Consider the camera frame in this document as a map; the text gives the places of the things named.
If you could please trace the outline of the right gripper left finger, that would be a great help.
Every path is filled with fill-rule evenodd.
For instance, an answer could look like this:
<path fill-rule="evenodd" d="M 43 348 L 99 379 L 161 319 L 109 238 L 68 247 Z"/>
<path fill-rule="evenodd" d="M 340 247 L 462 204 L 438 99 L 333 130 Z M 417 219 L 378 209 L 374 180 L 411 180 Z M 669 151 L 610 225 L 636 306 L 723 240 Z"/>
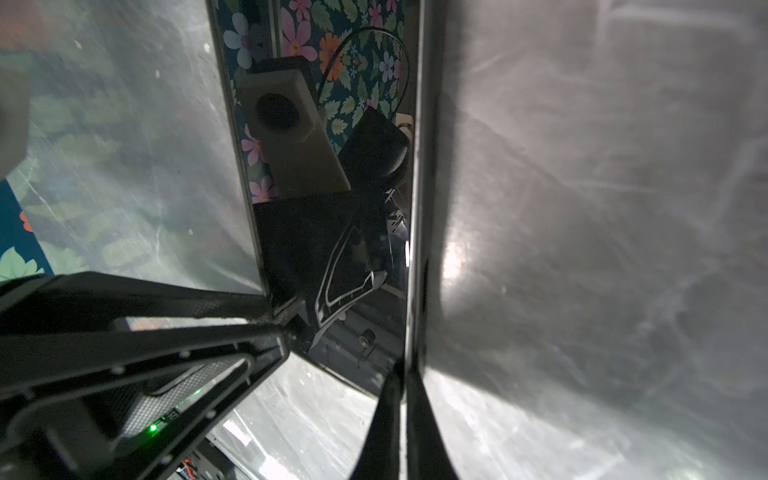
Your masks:
<path fill-rule="evenodd" d="M 384 381 L 368 434 L 350 480 L 399 478 L 403 373 L 403 361 L 399 360 Z"/>

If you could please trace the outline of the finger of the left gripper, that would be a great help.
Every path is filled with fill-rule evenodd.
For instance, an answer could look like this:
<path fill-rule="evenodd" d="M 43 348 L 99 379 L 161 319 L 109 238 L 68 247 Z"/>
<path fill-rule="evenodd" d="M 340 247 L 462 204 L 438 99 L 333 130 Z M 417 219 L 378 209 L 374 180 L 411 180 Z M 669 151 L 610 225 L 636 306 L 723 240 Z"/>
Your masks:
<path fill-rule="evenodd" d="M 1 284 L 3 333 L 103 331 L 118 318 L 243 318 L 268 312 L 266 297 L 81 272 L 36 274 Z"/>
<path fill-rule="evenodd" d="M 230 374 L 169 425 L 156 433 L 141 428 L 142 441 L 125 453 L 114 443 L 118 479 L 164 479 L 287 356 L 281 330 L 269 325 L 9 335 L 1 338 L 1 387 L 30 389 L 36 396 L 110 385 L 117 389 L 225 363 Z M 1 465 L 1 474 L 65 479 L 43 478 L 17 462 Z"/>

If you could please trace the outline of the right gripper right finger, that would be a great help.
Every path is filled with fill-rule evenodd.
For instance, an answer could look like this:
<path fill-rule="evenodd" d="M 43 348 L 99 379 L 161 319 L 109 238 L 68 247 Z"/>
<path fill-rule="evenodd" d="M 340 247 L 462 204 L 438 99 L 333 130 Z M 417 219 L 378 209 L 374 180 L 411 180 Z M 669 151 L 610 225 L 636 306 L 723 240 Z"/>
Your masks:
<path fill-rule="evenodd" d="M 407 478 L 458 480 L 448 457 L 421 375 L 411 368 L 406 385 Z"/>

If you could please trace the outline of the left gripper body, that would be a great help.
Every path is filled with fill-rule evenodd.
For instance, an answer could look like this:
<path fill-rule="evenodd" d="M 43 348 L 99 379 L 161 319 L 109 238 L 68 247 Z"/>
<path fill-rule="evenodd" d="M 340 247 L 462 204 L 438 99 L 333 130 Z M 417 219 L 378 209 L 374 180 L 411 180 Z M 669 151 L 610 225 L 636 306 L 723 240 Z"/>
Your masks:
<path fill-rule="evenodd" d="M 43 478 L 118 479 L 112 416 L 93 396 L 114 387 L 66 389 L 36 396 L 32 390 L 1 387 L 1 465 L 30 466 Z"/>

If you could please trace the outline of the black phone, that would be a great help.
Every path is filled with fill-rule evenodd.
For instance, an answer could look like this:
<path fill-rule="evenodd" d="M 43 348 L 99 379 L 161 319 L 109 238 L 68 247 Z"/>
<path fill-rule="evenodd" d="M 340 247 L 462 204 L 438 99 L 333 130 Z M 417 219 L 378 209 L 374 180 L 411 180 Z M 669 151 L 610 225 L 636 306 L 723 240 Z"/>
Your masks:
<path fill-rule="evenodd" d="M 299 356 L 377 396 L 405 344 L 409 7 L 210 8 L 272 317 Z"/>

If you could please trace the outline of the black phone case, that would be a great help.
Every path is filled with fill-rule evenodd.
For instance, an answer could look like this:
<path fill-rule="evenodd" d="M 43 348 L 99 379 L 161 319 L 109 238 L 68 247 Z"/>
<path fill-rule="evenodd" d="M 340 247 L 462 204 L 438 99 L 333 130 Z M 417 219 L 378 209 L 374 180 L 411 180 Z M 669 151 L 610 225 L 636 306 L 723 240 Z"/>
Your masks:
<path fill-rule="evenodd" d="M 436 188 L 436 123 L 444 60 L 446 1 L 421 1 L 414 79 L 411 212 L 404 358 L 407 369 L 424 370 L 427 296 Z"/>

